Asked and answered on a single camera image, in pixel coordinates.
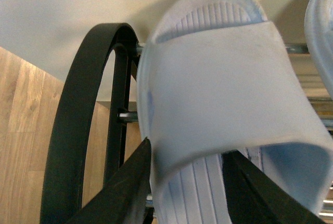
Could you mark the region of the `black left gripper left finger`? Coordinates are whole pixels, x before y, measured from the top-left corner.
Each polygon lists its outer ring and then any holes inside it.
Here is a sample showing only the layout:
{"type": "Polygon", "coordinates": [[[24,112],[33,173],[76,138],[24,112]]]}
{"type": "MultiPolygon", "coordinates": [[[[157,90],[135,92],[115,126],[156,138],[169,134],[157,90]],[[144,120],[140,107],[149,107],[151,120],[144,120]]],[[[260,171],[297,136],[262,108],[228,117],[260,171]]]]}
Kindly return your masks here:
{"type": "Polygon", "coordinates": [[[151,144],[144,139],[104,188],[67,223],[143,223],[151,144]]]}

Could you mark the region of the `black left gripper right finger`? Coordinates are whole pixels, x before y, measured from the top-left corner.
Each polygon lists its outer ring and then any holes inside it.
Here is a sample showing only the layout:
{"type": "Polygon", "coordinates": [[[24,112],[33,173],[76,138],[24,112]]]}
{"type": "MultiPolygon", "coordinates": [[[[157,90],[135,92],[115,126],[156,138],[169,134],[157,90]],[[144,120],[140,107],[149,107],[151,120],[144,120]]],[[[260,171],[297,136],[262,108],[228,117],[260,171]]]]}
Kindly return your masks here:
{"type": "Polygon", "coordinates": [[[323,223],[239,151],[222,154],[222,160],[232,223],[323,223]]]}

